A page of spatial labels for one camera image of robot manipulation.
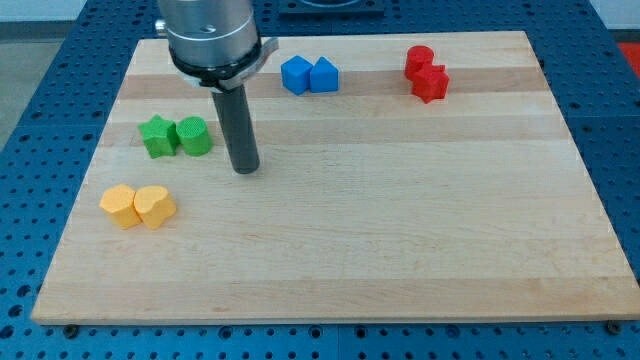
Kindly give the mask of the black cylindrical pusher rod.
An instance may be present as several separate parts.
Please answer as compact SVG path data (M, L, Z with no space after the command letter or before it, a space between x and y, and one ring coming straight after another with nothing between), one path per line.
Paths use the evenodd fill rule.
M244 86L211 95L232 168L239 174L255 172L260 159Z

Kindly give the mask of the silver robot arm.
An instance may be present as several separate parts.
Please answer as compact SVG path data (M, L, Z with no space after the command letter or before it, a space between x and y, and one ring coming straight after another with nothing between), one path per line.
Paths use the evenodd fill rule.
M239 174L260 166L245 83L279 48L264 40L248 0L158 0L156 32L168 40L184 79L211 92L231 165Z

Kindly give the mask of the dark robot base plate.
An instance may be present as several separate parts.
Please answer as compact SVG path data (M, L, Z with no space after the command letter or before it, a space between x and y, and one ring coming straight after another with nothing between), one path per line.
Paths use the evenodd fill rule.
M280 0L279 14L290 15L380 15L384 0Z

